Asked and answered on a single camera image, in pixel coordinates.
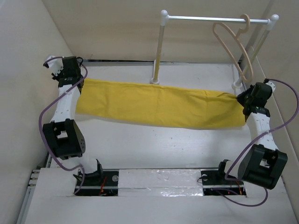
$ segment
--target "screw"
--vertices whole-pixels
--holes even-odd
[[[114,175],[114,176],[112,177],[112,181],[117,182],[117,181],[118,181],[118,175]]]
[[[207,181],[207,175],[206,175],[206,174],[203,174],[203,175],[201,176],[201,179],[202,179],[203,181]]]

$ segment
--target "white pole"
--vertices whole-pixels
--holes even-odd
[[[260,40],[258,41],[254,51],[252,52],[252,55],[250,56],[250,62],[254,62],[254,59],[256,58],[259,50],[261,49],[264,41],[266,40],[269,32],[273,29],[275,23],[277,22],[277,20],[279,20],[279,16],[274,14],[271,16],[271,18],[269,19],[269,22],[267,24],[266,30],[264,31],[264,33],[262,34]],[[245,66],[244,70],[242,71],[244,75],[246,75],[247,71],[248,71],[248,65]],[[239,89],[242,87],[242,77],[240,76],[239,79],[237,81],[235,81],[232,84],[232,88],[233,89]]]
[[[157,48],[156,59],[154,62],[154,76],[151,79],[151,82],[150,82],[151,84],[159,85],[159,83],[160,83],[158,74],[159,74],[159,68],[160,68],[164,28],[165,28],[165,24],[166,24],[167,20],[168,20],[168,12],[166,10],[162,10],[161,11],[161,24],[160,24],[160,31],[159,31],[158,48]]]
[[[189,20],[189,21],[209,21],[209,22],[231,22],[231,23],[246,23],[245,19],[235,18],[216,18],[216,17],[194,17],[194,16],[176,16],[169,15],[169,20]],[[269,20],[250,20],[250,24],[267,25]]]

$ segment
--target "red wire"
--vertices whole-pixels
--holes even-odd
[[[242,195],[242,191],[241,191],[240,184],[239,184],[239,182],[238,182],[238,181],[236,181],[236,183],[237,183],[237,184],[238,184],[238,186],[239,186],[240,195]]]
[[[106,180],[107,180],[107,177],[105,177],[105,179],[104,179],[104,182],[102,183],[102,185],[101,185],[101,190],[100,190],[100,194],[99,194],[99,196],[103,193],[103,187],[104,187],[104,185],[105,185],[105,182],[106,182]]]

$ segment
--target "black bracket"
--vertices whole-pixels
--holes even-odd
[[[64,66],[61,71],[62,75],[59,74],[58,87],[62,87],[64,85],[74,85],[80,79],[83,78],[81,75],[81,69],[78,65],[77,58],[75,56],[65,57],[62,59],[62,64]],[[83,88],[84,81],[78,84],[78,89],[81,93]]]
[[[244,189],[244,183],[242,181],[228,181],[225,179],[224,168],[227,160],[220,162],[218,169],[203,169],[201,170],[201,180],[203,186],[203,193],[205,196],[218,196],[219,191],[223,195],[230,195],[229,191],[235,192],[237,195],[246,195]]]
[[[62,132],[66,132],[67,137],[58,138]],[[74,120],[44,124],[43,134],[54,155],[62,160],[82,157],[85,152],[85,139]]]
[[[246,91],[239,94],[237,101],[244,107],[245,120],[251,113],[261,113],[270,117],[270,112],[265,108],[265,105],[271,95],[272,88],[265,83],[251,85]]]
[[[82,182],[82,173],[73,175],[76,180],[76,189]],[[102,165],[97,160],[97,170],[93,173],[85,174],[82,188],[77,196],[117,196],[118,195],[119,170],[103,170]]]
[[[266,161],[269,166],[261,166],[261,161]],[[287,154],[254,144],[240,163],[238,178],[267,189],[273,189],[287,161]]]

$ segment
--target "white metal rod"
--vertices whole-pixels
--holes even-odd
[[[244,19],[234,18],[216,18],[216,17],[193,17],[193,16],[176,16],[169,15],[169,20],[196,20],[196,21],[210,21],[210,22],[233,22],[233,23],[246,23]],[[251,24],[267,25],[269,20],[250,20]]]
[[[154,77],[151,80],[151,82],[153,84],[159,84],[158,74],[159,74],[159,68],[160,68],[160,60],[161,60],[161,51],[162,51],[162,42],[163,42],[164,28],[165,28],[165,26],[160,26],[158,48],[157,48],[157,54],[156,54],[156,63],[154,65],[155,66]]]

